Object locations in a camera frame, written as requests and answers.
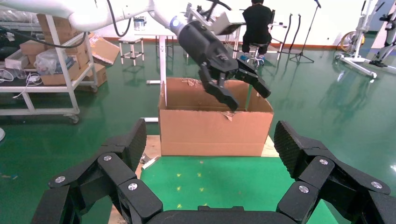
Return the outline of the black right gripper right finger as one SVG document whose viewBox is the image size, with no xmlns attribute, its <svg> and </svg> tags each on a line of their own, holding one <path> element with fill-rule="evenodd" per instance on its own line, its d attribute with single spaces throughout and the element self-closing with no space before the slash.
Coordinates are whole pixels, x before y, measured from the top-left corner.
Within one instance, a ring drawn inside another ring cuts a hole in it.
<svg viewBox="0 0 396 224">
<path fill-rule="evenodd" d="M 299 135 L 279 121 L 274 147 L 294 180 L 276 211 L 305 224 L 320 201 L 353 224 L 393 224 L 396 199 L 389 186 L 337 159 L 319 140 Z"/>
</svg>

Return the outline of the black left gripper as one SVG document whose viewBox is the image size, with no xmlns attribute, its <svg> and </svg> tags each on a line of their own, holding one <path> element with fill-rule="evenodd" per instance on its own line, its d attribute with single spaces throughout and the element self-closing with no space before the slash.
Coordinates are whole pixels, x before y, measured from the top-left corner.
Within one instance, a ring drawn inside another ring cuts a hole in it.
<svg viewBox="0 0 396 224">
<path fill-rule="evenodd" d="M 271 91 L 265 81 L 247 62 L 233 59 L 223 43 L 199 21 L 185 25 L 178 35 L 179 44 L 199 66 L 198 75 L 206 93 L 234 112 L 239 106 L 225 81 L 235 77 L 250 84 L 261 97 L 268 98 Z"/>
</svg>

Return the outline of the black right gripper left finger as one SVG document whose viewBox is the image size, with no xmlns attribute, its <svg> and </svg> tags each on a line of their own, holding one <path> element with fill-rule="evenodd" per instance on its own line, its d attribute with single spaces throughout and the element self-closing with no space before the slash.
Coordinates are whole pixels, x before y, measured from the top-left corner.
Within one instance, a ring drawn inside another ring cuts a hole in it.
<svg viewBox="0 0 396 224">
<path fill-rule="evenodd" d="M 144 119 L 124 135 L 108 138 L 89 159 L 55 175 L 32 218 L 34 224 L 79 224 L 109 197 L 128 224 L 146 224 L 163 210 L 160 199 L 136 175 L 147 141 Z"/>
</svg>

